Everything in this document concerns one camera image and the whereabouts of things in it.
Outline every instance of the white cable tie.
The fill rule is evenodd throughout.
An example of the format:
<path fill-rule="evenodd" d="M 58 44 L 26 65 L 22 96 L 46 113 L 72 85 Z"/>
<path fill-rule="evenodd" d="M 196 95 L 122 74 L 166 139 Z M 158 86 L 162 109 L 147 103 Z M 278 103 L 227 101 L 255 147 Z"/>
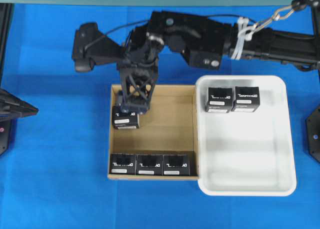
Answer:
<path fill-rule="evenodd" d="M 238 31 L 242 30 L 243 29 L 243 24 L 244 24 L 244 18 L 243 17 L 239 17 L 238 21 L 237 21 L 237 24 L 238 24 Z M 237 55 L 238 55 L 238 50 L 239 50 L 239 46 L 240 46 L 239 40 L 240 40 L 240 37 L 238 36 L 238 40 L 236 42 L 233 54 L 231 56 L 232 60 L 235 60 Z"/>
<path fill-rule="evenodd" d="M 233 54 L 231 59 L 233 60 L 240 60 L 244 45 L 245 45 L 245 39 L 246 39 L 246 32 L 251 30 L 253 26 L 248 26 L 249 19 L 240 17 L 237 21 L 238 23 L 238 40 L 236 42 L 236 46 L 234 48 Z"/>

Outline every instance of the open cardboard box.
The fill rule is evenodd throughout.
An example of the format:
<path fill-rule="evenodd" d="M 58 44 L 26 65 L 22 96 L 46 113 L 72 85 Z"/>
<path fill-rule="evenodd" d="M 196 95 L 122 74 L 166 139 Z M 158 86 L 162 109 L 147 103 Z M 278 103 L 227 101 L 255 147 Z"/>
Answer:
<path fill-rule="evenodd" d="M 112 106 L 120 85 L 111 86 L 108 178 L 127 180 L 198 180 L 197 112 L 195 85 L 157 85 L 150 110 L 139 117 L 140 128 L 117 130 L 112 125 Z M 187 154 L 190 176 L 127 175 L 110 173 L 110 155 Z"/>

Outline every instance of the blue table surface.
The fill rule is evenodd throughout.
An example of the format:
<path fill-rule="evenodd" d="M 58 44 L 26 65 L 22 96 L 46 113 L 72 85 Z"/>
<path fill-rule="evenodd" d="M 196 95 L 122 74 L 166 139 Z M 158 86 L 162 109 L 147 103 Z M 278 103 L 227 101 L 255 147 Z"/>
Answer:
<path fill-rule="evenodd" d="M 160 84 L 194 84 L 203 75 L 276 75 L 287 86 L 297 188 L 288 197 L 207 196 L 196 181 L 107 179 L 110 85 L 114 64 L 78 74 L 71 52 L 82 23 L 101 31 L 148 19 L 160 7 L 23 5 L 14 9 L 2 87 L 39 108 L 18 119 L 0 157 L 0 228 L 319 229 L 320 164 L 307 153 L 305 118 L 320 104 L 317 71 L 223 58 L 219 71 L 190 68 L 178 54 L 160 54 Z M 199 15 L 265 19 L 275 7 L 167 7 Z M 217 18 L 234 23 L 236 18 Z M 277 30 L 312 34 L 309 9 Z M 117 43 L 129 28 L 110 35 Z"/>

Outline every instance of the white plastic tray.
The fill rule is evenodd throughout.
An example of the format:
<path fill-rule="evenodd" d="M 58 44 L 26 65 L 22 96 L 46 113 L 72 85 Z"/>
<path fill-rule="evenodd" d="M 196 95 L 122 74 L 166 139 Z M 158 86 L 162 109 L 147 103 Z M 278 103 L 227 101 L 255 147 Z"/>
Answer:
<path fill-rule="evenodd" d="M 259 87 L 253 113 L 205 112 L 208 87 Z M 285 83 L 207 75 L 196 82 L 200 189 L 211 196 L 288 196 L 297 185 Z"/>

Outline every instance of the black box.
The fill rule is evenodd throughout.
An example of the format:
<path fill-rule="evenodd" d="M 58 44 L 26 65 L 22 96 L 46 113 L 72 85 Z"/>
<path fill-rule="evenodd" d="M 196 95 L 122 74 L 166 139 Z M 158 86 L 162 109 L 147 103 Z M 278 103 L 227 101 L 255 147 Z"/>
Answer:
<path fill-rule="evenodd" d="M 137 155 L 136 174 L 162 176 L 164 157 L 163 155 Z"/>
<path fill-rule="evenodd" d="M 233 107 L 232 88 L 209 87 L 205 111 L 208 113 L 228 113 Z"/>
<path fill-rule="evenodd" d="M 111 154 L 111 174 L 136 174 L 136 155 L 134 154 Z"/>
<path fill-rule="evenodd" d="M 163 155 L 164 176 L 190 176 L 188 155 Z"/>
<path fill-rule="evenodd" d="M 235 87 L 233 112 L 253 113 L 259 106 L 259 87 Z"/>
<path fill-rule="evenodd" d="M 139 128 L 139 115 L 136 112 L 123 113 L 120 106 L 112 107 L 112 125 L 115 129 Z"/>

